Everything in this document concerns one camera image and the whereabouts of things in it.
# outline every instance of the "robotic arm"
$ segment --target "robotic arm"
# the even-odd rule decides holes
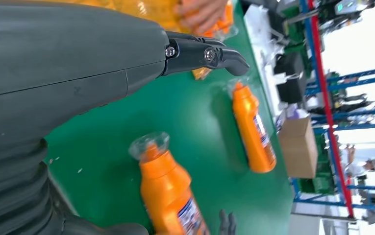
[[[249,69],[215,39],[115,11],[0,0],[0,234],[116,234],[53,210],[44,137],[157,77],[200,67]]]

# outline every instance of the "red metal pole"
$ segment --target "red metal pole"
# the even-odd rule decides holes
[[[307,0],[308,9],[311,10],[314,8],[313,0]],[[323,100],[325,102],[325,113],[326,113],[326,120],[329,124],[329,132],[331,135],[329,135],[330,138],[330,145],[333,149],[333,152],[336,154],[333,154],[334,160],[337,164],[337,174],[340,179],[340,184],[342,186],[342,193],[345,197],[345,204],[348,208],[348,213],[350,217],[353,217],[353,207],[352,207],[352,198],[351,195],[348,194],[348,188],[346,187],[345,177],[343,174],[343,170],[340,163],[340,157],[339,157],[339,147],[337,145],[336,137],[334,136],[334,122],[333,122],[333,116],[329,104],[328,99],[328,92],[327,92],[327,83],[325,78],[325,73],[323,70],[323,64],[322,64],[322,55],[320,52],[320,36],[319,36],[319,28],[318,28],[319,18],[317,15],[313,16],[311,18],[311,28],[313,31],[313,41],[314,41],[314,56],[316,58],[317,62],[317,68],[319,70],[319,83],[320,83],[320,90],[322,91]]]

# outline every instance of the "bottle label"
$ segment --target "bottle label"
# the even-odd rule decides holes
[[[265,132],[261,117],[258,114],[255,115],[253,117],[253,122],[255,123],[256,129],[258,130],[259,136],[261,137],[262,146],[265,148],[267,144],[270,142],[270,138]]]
[[[183,226],[185,235],[209,234],[194,199],[190,198],[186,205],[177,213],[177,216]]]

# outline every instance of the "orange bottle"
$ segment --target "orange bottle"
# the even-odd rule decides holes
[[[129,152],[140,159],[141,196],[157,234],[204,235],[209,230],[197,206],[189,173],[176,163],[168,150],[164,132],[143,136]]]
[[[276,157],[270,138],[258,114],[258,99],[248,86],[236,83],[232,94],[233,112],[242,136],[250,169],[265,173],[274,169]]]

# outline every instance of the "blue metal rack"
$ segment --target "blue metal rack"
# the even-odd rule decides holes
[[[366,76],[366,75],[371,75],[372,73],[370,73],[368,71],[358,72],[358,73],[349,74],[349,75],[345,75],[345,76],[329,78],[329,79],[327,79],[327,82],[330,83],[330,82],[334,82],[334,81],[344,80],[344,79],[347,79],[347,78],[360,77],[360,76],[354,76],[354,75],[359,75],[359,74],[361,76]],[[327,90],[335,91],[335,90],[340,90],[340,89],[346,89],[348,87],[355,87],[355,86],[366,85],[366,84],[371,84],[371,83],[375,83],[375,78],[369,78],[369,79],[355,81],[355,82],[349,82],[349,83],[341,83],[341,84],[338,84],[338,85],[328,85]],[[319,89],[318,89],[317,85],[316,86],[309,86],[309,87],[307,87],[307,89],[305,91],[305,95],[316,94],[318,92],[319,92]]]
[[[307,1],[306,0],[300,0],[302,13],[308,12],[308,8],[313,8],[313,0],[307,0]],[[319,70],[319,68],[322,68],[321,57],[319,55],[317,55],[319,53],[319,48],[318,48],[319,43],[314,42],[314,40],[315,40],[314,38],[316,38],[318,40],[318,35],[316,35],[316,34],[318,34],[318,28],[316,26],[316,23],[317,23],[316,21],[317,21],[316,16],[313,16],[313,21],[311,21],[310,19],[304,20],[304,23],[305,23],[304,26],[305,26],[305,29],[306,29],[307,40],[308,40],[308,44],[310,46],[310,49],[313,53],[315,51],[317,52],[317,53],[314,53],[316,55],[316,59],[315,59],[314,56],[312,56],[312,62],[314,64],[313,67],[315,68],[315,72],[316,72],[316,80],[315,80],[314,83],[308,84],[308,89],[306,90],[305,94],[306,95],[316,94],[316,93],[319,93],[320,90],[327,93],[327,92],[333,91],[333,90],[345,89],[345,88],[348,88],[348,87],[374,83],[375,78],[370,78],[370,79],[365,79],[365,80],[361,80],[361,81],[341,83],[341,84],[338,84],[338,85],[330,85],[330,82],[338,82],[340,80],[344,80],[344,79],[348,79],[348,78],[357,78],[357,77],[375,74],[375,69],[364,71],[364,72],[348,74],[348,75],[344,75],[344,76],[340,76],[340,77],[329,78],[327,80],[324,79],[323,74],[321,74],[321,72],[323,72],[323,71]],[[375,190],[375,186],[356,186],[356,185],[350,185],[350,184],[347,185],[346,184],[344,175],[341,174],[342,169],[341,169],[341,166],[340,166],[340,162],[337,162],[337,160],[340,159],[340,158],[338,157],[339,153],[336,153],[337,142],[335,141],[335,138],[334,138],[334,135],[333,135],[334,130],[354,130],[354,129],[375,128],[375,124],[359,124],[359,125],[350,125],[350,126],[337,126],[336,128],[334,128],[334,126],[336,126],[336,125],[334,125],[333,119],[345,118],[345,117],[350,117],[350,116],[358,116],[358,115],[369,115],[369,114],[375,114],[375,110],[362,111],[362,112],[350,112],[350,113],[336,113],[336,114],[332,114],[332,115],[329,112],[329,113],[326,113],[326,115],[316,116],[316,117],[312,118],[313,120],[327,120],[328,118],[332,118],[332,119],[327,120],[327,122],[330,124],[330,126],[327,129],[314,128],[314,132],[316,134],[326,134],[326,135],[329,136],[330,144],[332,145],[332,147],[330,148],[330,154],[331,154],[330,160],[331,160],[332,166],[333,166],[334,171],[335,171],[334,180],[335,180],[335,183],[336,183],[336,186],[337,186],[337,189],[338,189],[340,201],[338,201],[338,202],[319,201],[320,198],[323,198],[323,197],[327,196],[327,195],[322,195],[322,194],[321,195],[315,195],[315,196],[313,196],[311,198],[308,198],[308,199],[302,199],[297,180],[292,179],[292,185],[293,185],[294,190],[296,192],[294,202],[347,207],[349,217],[353,217],[353,208],[375,210],[375,205],[373,205],[370,200],[368,200],[368,204],[366,204],[366,205],[365,204],[353,204],[351,202],[351,192],[350,192],[351,189],[362,189],[362,190],[365,190],[368,193],[369,190]]]

